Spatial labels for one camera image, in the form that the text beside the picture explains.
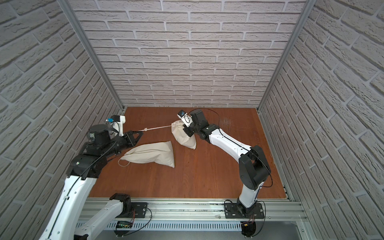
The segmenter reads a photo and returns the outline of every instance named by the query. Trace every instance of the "canvas bag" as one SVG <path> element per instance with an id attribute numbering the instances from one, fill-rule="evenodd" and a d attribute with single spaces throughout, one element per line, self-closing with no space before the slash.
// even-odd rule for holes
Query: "canvas bag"
<path id="1" fill-rule="evenodd" d="M 155 162 L 170 167 L 175 167 L 175 159 L 173 157 L 173 148 L 171 141 L 156 142 L 137 146 L 124 154 L 120 160 L 126 160 L 134 163 Z"/>
<path id="2" fill-rule="evenodd" d="M 188 137 L 188 135 L 184 132 L 183 121 L 178 120 L 171 124 L 171 131 L 173 136 L 176 138 L 176 141 L 183 146 L 195 149 L 196 148 L 196 138 L 195 135 L 192 137 Z"/>

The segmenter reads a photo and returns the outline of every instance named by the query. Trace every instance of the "white brick wallpaper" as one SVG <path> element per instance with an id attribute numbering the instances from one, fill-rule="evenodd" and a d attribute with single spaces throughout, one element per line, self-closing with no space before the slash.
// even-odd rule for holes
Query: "white brick wallpaper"
<path id="1" fill-rule="evenodd" d="M 71 0 L 126 106 L 258 106 L 304 1 Z"/>
<path id="2" fill-rule="evenodd" d="M 1 2 L 0 239 L 36 239 L 87 129 L 118 109 L 56 1 Z"/>
<path id="3" fill-rule="evenodd" d="M 261 109 L 318 239 L 383 239 L 383 56 L 383 0 L 318 0 Z"/>

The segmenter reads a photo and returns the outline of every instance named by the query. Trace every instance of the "cable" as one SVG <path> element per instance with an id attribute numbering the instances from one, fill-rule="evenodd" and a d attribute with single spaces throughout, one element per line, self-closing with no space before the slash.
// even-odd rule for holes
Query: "cable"
<path id="1" fill-rule="evenodd" d="M 141 228 L 137 229 L 136 231 L 131 232 L 131 233 L 128 232 L 127 234 L 121 235 L 121 236 L 119 236 L 119 237 L 124 237 L 124 236 L 128 236 L 128 235 L 130 235 L 130 234 L 133 234 L 133 233 L 135 233 L 135 232 L 137 232 L 137 231 L 139 231 L 139 230 L 145 228 L 145 227 L 149 224 L 149 222 L 152 220 L 152 211 L 151 211 L 149 208 L 147 208 L 147 207 L 146 207 L 146 209 L 148 209 L 148 210 L 151 212 L 151 218 L 149 219 L 149 221 L 148 221 L 144 226 L 142 226 Z"/>
<path id="2" fill-rule="evenodd" d="M 113 146 L 115 146 L 115 144 L 116 144 L 116 142 L 114 142 L 113 143 L 113 145 L 106 151 L 106 152 L 104 152 L 100 157 L 98 157 L 95 161 L 93 161 L 81 174 L 80 174 L 80 176 L 76 179 L 76 181 L 72 184 L 72 186 L 71 186 L 71 188 L 69 189 L 69 191 L 68 191 L 68 193 L 67 193 L 67 195 L 65 196 L 65 198 L 64 198 L 64 201 L 63 201 L 63 204 L 61 205 L 61 207 L 60 207 L 60 210 L 59 210 L 59 213 L 57 214 L 57 216 L 56 216 L 56 219 L 55 219 L 55 221 L 53 222 L 53 225 L 52 225 L 52 228 L 51 228 L 51 231 L 49 232 L 49 235 L 48 235 L 48 238 L 50 238 L 50 236 L 52 235 L 52 231 L 53 231 L 53 228 L 55 227 L 55 224 L 56 224 L 56 222 L 57 222 L 57 219 L 59 218 L 59 215 L 60 215 L 60 212 L 61 212 L 61 210 L 63 209 L 63 206 L 64 206 L 64 203 L 65 203 L 65 201 L 67 201 L 68 200 L 68 195 L 70 194 L 70 192 L 71 192 L 71 190 L 72 190 L 72 188 L 73 188 L 73 186 L 76 184 L 76 182 L 81 178 L 81 176 L 90 168 L 90 167 L 92 167 L 92 165 L 93 164 L 95 164 L 102 156 L 104 156 L 104 154 L 106 154 L 107 152 L 109 152 L 109 150 L 111 150 L 112 149 L 112 147 Z"/>
<path id="3" fill-rule="evenodd" d="M 261 226 L 260 230 L 255 235 L 252 235 L 251 237 L 254 237 L 254 236 L 258 235 L 262 231 L 264 223 L 265 223 L 265 217 L 266 217 L 265 202 L 264 201 L 257 201 L 257 202 L 263 202 L 263 204 L 264 204 L 264 221 L 263 221 L 263 225 Z"/>

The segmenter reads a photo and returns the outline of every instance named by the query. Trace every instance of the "brick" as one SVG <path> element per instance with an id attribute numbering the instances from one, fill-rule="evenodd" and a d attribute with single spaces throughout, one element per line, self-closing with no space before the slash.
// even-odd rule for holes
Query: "brick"
<path id="1" fill-rule="evenodd" d="M 282 24 L 280 24 L 277 31 L 283 32 L 283 33 L 290 33 L 293 31 L 294 27 L 295 27 L 295 24 L 293 24 L 293 23 L 282 23 Z"/>
<path id="2" fill-rule="evenodd" d="M 146 68 L 189 68 L 189 63 L 145 63 Z"/>
<path id="3" fill-rule="evenodd" d="M 65 71 L 65 75 L 71 79 L 81 66 L 88 60 L 88 54 L 84 52 L 68 69 Z"/>
<path id="4" fill-rule="evenodd" d="M 229 75 L 192 75 L 192 80 L 233 80 L 233 76 Z"/>
<path id="5" fill-rule="evenodd" d="M 240 62 L 240 63 L 262 63 L 264 57 L 248 57 L 248 56 L 219 56 L 218 62 Z"/>
<path id="6" fill-rule="evenodd" d="M 330 14 L 336 19 L 339 19 L 346 10 L 345 6 L 341 5 L 336 1 L 320 0 L 316 2 L 315 6 Z"/>
<path id="7" fill-rule="evenodd" d="M 213 69 L 172 69 L 172 74 L 213 74 Z"/>
<path id="8" fill-rule="evenodd" d="M 128 54 L 139 55 L 138 48 L 94 48 L 97 54 Z"/>
<path id="9" fill-rule="evenodd" d="M 172 11 L 206 11 L 220 12 L 221 2 L 163 1 L 163 8 Z"/>
<path id="10" fill-rule="evenodd" d="M 182 12 L 132 12 L 129 15 L 134 21 L 149 22 L 187 22 L 188 13 Z"/>
<path id="11" fill-rule="evenodd" d="M 259 70 L 216 69 L 215 74 L 257 75 Z"/>
<path id="12" fill-rule="evenodd" d="M 384 159 L 384 144 L 372 132 L 364 133 L 360 139 L 377 159 Z"/>
<path id="13" fill-rule="evenodd" d="M 228 19 L 231 22 L 245 22 L 247 19 L 246 13 L 199 13 L 192 12 L 190 20 L 193 22 L 226 22 Z"/>
<path id="14" fill-rule="evenodd" d="M 328 39 L 328 35 L 311 20 L 306 21 L 304 29 L 313 35 L 320 43 L 324 43 Z"/>
<path id="15" fill-rule="evenodd" d="M 384 139 L 384 120 L 375 115 L 363 101 L 358 98 L 353 98 L 347 106 L 349 109 L 367 126 L 369 127 L 381 140 Z"/>
<path id="16" fill-rule="evenodd" d="M 193 48 L 192 55 L 235 55 L 239 54 L 239 49 L 218 49 L 218 48 Z"/>
<path id="17" fill-rule="evenodd" d="M 225 2 L 224 11 L 243 12 L 281 12 L 283 2 Z"/>
<path id="18" fill-rule="evenodd" d="M 127 68 L 128 74 L 170 74 L 169 69 L 140 69 L 140 68 Z"/>
<path id="19" fill-rule="evenodd" d="M 18 66 L 22 71 L 28 70 L 30 67 L 39 62 L 42 58 L 48 55 L 51 51 L 57 48 L 61 44 L 61 40 L 58 36 L 54 36 L 44 43 L 40 44 L 36 48 L 30 50 L 22 57 L 18 58 L 15 61 L 16 66 Z"/>
<path id="20" fill-rule="evenodd" d="M 129 0 L 129 1 L 119 1 L 119 0 L 101 0 L 99 1 L 99 6 L 102 10 L 130 10 L 130 11 L 161 11 L 160 1 L 140 1 L 140 0 Z"/>
<path id="21" fill-rule="evenodd" d="M 242 40 L 243 33 L 192 32 L 192 40 Z"/>
<path id="22" fill-rule="evenodd" d="M 70 0 L 73 9 L 97 9 L 94 0 Z"/>
<path id="23" fill-rule="evenodd" d="M 333 35 L 348 45 L 351 44 L 359 35 L 357 32 L 345 27 L 343 24 L 338 23 L 335 19 L 328 17 L 325 14 L 321 14 L 316 23 L 328 32 L 333 33 Z"/>
<path id="24" fill-rule="evenodd" d="M 52 34 L 57 32 L 60 28 L 65 26 L 68 23 L 68 20 L 66 16 L 62 13 L 52 19 L 51 21 L 43 24 L 39 30 L 35 31 L 33 35 L 39 40 L 40 42 L 46 40 L 49 38 Z"/>
<path id="25" fill-rule="evenodd" d="M 142 48 L 143 55 L 189 55 L 188 48 Z"/>
<path id="26" fill-rule="evenodd" d="M 382 198 L 382 191 L 379 190 L 374 182 L 371 180 L 371 176 L 369 176 L 369 173 L 366 172 L 364 167 L 362 166 L 361 162 L 358 161 L 350 152 L 350 150 L 343 146 L 339 149 L 339 153 L 342 155 L 342 157 L 345 159 L 345 161 L 350 165 L 350 167 L 354 170 L 354 173 L 356 174 L 357 178 L 364 179 L 367 178 L 370 181 L 361 181 L 360 183 L 363 185 L 369 196 L 372 198 L 372 200 L 376 203 L 379 209 L 383 209 L 384 205 L 382 201 L 380 200 Z"/>
<path id="27" fill-rule="evenodd" d="M 54 18 L 55 16 L 63 12 L 58 2 L 49 3 L 45 5 L 43 9 L 49 18 Z"/>
<path id="28" fill-rule="evenodd" d="M 90 39 L 94 47 L 114 47 L 115 44 L 112 39 Z"/>
<path id="29" fill-rule="evenodd" d="M 59 30 L 59 35 L 60 37 L 66 41 L 68 40 L 71 36 L 74 35 L 74 30 L 70 24 L 65 25 Z"/>
<path id="30" fill-rule="evenodd" d="M 37 44 L 38 42 L 31 34 L 27 34 L 15 40 L 7 47 L 0 50 L 0 55 L 2 56 L 0 59 L 0 67 L 5 66 L 12 60 L 32 49 Z"/>
<path id="31" fill-rule="evenodd" d="M 255 81 L 215 81 L 215 86 L 253 86 Z"/>
<path id="32" fill-rule="evenodd" d="M 369 2 L 361 1 L 361 0 L 355 0 L 355 1 L 341 0 L 341 2 L 351 6 L 353 8 L 357 8 L 357 9 L 360 9 L 362 11 L 365 11 L 365 12 L 368 12 L 371 14 L 376 12 L 376 10 L 382 4 L 382 2 L 379 0 L 374 0 L 374 1 L 369 1 Z"/>
<path id="33" fill-rule="evenodd" d="M 295 44 L 295 47 L 297 48 L 297 50 L 301 53 L 301 55 L 310 63 L 312 64 L 313 61 L 316 59 L 316 55 L 314 55 L 311 50 L 309 50 L 309 48 L 307 46 L 305 46 L 304 44 L 302 44 L 300 41 L 297 41 L 296 44 Z"/>
<path id="34" fill-rule="evenodd" d="M 241 50 L 242 56 L 278 56 L 280 57 L 283 50 L 275 49 L 243 49 Z"/>
<path id="35" fill-rule="evenodd" d="M 370 18 L 370 16 L 364 13 L 349 8 L 341 21 L 365 33 L 374 40 L 384 43 L 384 23 L 381 20 Z"/>
<path id="36" fill-rule="evenodd" d="M 52 68 L 54 62 L 50 58 L 45 58 L 39 62 L 34 68 L 26 72 L 26 74 L 13 82 L 10 86 L 5 88 L 1 95 L 8 101 L 14 102 L 17 98 L 23 94 L 35 81 L 37 81 L 42 75 L 44 75 L 50 68 Z"/>
<path id="37" fill-rule="evenodd" d="M 322 79 L 328 83 L 329 87 L 340 96 L 342 100 L 345 101 L 352 96 L 350 90 L 346 88 L 339 79 L 331 74 L 319 60 L 315 61 L 313 68 L 319 73 Z"/>
<path id="38" fill-rule="evenodd" d="M 268 64 L 268 63 L 239 63 L 237 65 L 238 69 L 275 69 L 276 64 Z"/>
<path id="39" fill-rule="evenodd" d="M 44 131 L 40 131 L 40 129 L 55 111 L 56 108 L 54 106 L 50 105 L 47 107 L 45 111 L 43 111 L 35 121 L 12 142 L 10 148 L 4 152 L 4 157 L 15 159 L 16 163 L 16 168 L 9 170 L 7 176 L 18 173 L 20 170 L 18 168 L 25 165 L 26 161 L 35 153 L 44 139 L 47 138 L 48 134 Z"/>
<path id="40" fill-rule="evenodd" d="M 171 62 L 215 62 L 215 56 L 171 56 Z"/>
<path id="41" fill-rule="evenodd" d="M 383 96 L 373 89 L 367 87 L 351 70 L 343 64 L 339 64 L 335 69 L 335 74 L 342 79 L 359 97 L 361 97 L 369 106 L 380 116 L 384 116 Z"/>
<path id="42" fill-rule="evenodd" d="M 61 106 L 63 107 L 63 109 L 69 109 L 73 105 L 73 103 L 78 99 L 78 97 L 79 94 L 73 91 Z M 55 114 L 52 114 L 50 119 L 46 122 L 45 128 L 48 131 L 52 132 L 65 114 L 66 111 L 57 111 Z"/>
<path id="43" fill-rule="evenodd" d="M 245 40 L 288 41 L 289 36 L 289 33 L 246 33 Z"/>
<path id="44" fill-rule="evenodd" d="M 384 74 L 380 73 L 372 81 L 371 85 L 384 94 Z"/>
<path id="45" fill-rule="evenodd" d="M 135 38 L 131 31 L 86 31 L 87 37 L 92 38 Z"/>
<path id="46" fill-rule="evenodd" d="M 221 48 L 268 48 L 270 41 L 221 41 Z"/>
<path id="47" fill-rule="evenodd" d="M 360 36 L 353 44 L 353 49 L 357 50 L 361 55 L 364 55 L 371 60 L 371 63 L 384 68 L 384 57 L 382 54 L 384 48 L 382 45 L 376 44 L 373 41 Z"/>
<path id="48" fill-rule="evenodd" d="M 218 48 L 219 41 L 183 41 L 183 40 L 170 40 L 168 41 L 169 47 L 176 48 Z"/>
<path id="49" fill-rule="evenodd" d="M 123 68 L 105 68 L 107 74 L 125 74 Z"/>
<path id="50" fill-rule="evenodd" d="M 222 31 L 274 32 L 277 23 L 223 23 Z"/>
<path id="51" fill-rule="evenodd" d="M 163 22 L 108 22 L 108 25 L 112 30 L 164 30 Z"/>
<path id="52" fill-rule="evenodd" d="M 188 32 L 136 31 L 138 39 L 189 39 Z"/>
<path id="53" fill-rule="evenodd" d="M 124 47 L 167 47 L 165 40 L 115 40 L 117 46 Z"/>
<path id="54" fill-rule="evenodd" d="M 45 90 L 47 87 L 54 82 L 59 76 L 73 63 L 71 56 L 65 57 L 58 64 L 56 64 L 48 73 L 41 77 L 35 84 L 40 89 Z"/>
<path id="55" fill-rule="evenodd" d="M 61 59 L 63 59 L 70 51 L 74 49 L 74 47 L 79 44 L 79 39 L 76 35 L 73 35 L 68 41 L 66 41 L 64 44 L 62 44 L 60 47 L 58 47 L 56 50 L 54 50 L 51 54 L 52 58 L 59 62 Z"/>
<path id="56" fill-rule="evenodd" d="M 76 11 L 79 20 L 129 21 L 125 11 Z"/>
<path id="57" fill-rule="evenodd" d="M 169 23 L 167 22 L 167 31 L 219 31 L 219 30 L 220 30 L 219 23 Z"/>
<path id="58" fill-rule="evenodd" d="M 8 4 L 0 5 L 0 23 L 9 21 L 16 18 L 16 15 L 13 13 L 12 8 Z"/>
<path id="59" fill-rule="evenodd" d="M 140 75 L 140 74 L 121 74 L 121 75 L 114 75 L 110 74 L 109 79 L 111 80 L 129 80 L 129 79 L 148 79 L 147 75 Z"/>
<path id="60" fill-rule="evenodd" d="M 41 96 L 25 111 L 25 114 L 35 119 L 48 106 L 48 104 L 67 82 L 68 81 L 66 77 L 60 77 L 51 85 L 51 87 L 48 89 L 48 91 L 45 92 L 43 96 Z"/>
<path id="61" fill-rule="evenodd" d="M 235 63 L 192 63 L 192 68 L 235 68 Z"/>
<path id="62" fill-rule="evenodd" d="M 3 24 L 0 27 L 0 32 L 2 32 L 2 35 L 0 36 L 0 46 L 34 28 L 37 28 L 46 21 L 48 21 L 48 17 L 42 9 L 39 9 L 28 15 L 20 17 L 15 21 Z"/>
<path id="63" fill-rule="evenodd" d="M 313 70 L 313 68 L 308 66 L 308 63 L 304 60 L 302 55 L 297 56 L 296 62 L 316 87 L 323 82 L 322 78 Z"/>
<path id="64" fill-rule="evenodd" d="M 248 21 L 257 23 L 296 23 L 299 15 L 299 13 L 251 13 Z"/>
<path id="65" fill-rule="evenodd" d="M 288 2 L 285 11 L 300 13 L 303 9 L 304 3 L 305 2 Z"/>
<path id="66" fill-rule="evenodd" d="M 103 21 L 80 21 L 84 30 L 108 30 L 108 27 Z"/>

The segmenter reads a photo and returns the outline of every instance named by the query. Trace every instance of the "wooden floor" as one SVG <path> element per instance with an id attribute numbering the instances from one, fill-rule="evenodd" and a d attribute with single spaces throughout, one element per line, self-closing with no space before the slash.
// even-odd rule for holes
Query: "wooden floor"
<path id="1" fill-rule="evenodd" d="M 124 131 L 170 125 L 178 120 L 182 108 L 128 108 Z M 193 108 L 183 108 L 189 112 Z M 266 141 L 256 109 L 213 108 L 220 115 L 220 128 L 245 144 L 263 148 L 271 168 L 273 186 L 263 188 L 258 198 L 283 199 L 285 193 Z M 203 109 L 209 123 L 218 124 L 218 116 Z M 170 127 L 144 132 L 138 145 L 172 141 L 175 168 L 157 163 L 118 165 L 112 160 L 94 185 L 90 197 L 110 197 L 125 193 L 131 197 L 164 198 L 237 198 L 242 190 L 238 163 L 222 149 L 196 135 L 195 150 L 180 145 Z M 268 178 L 265 185 L 270 185 Z"/>

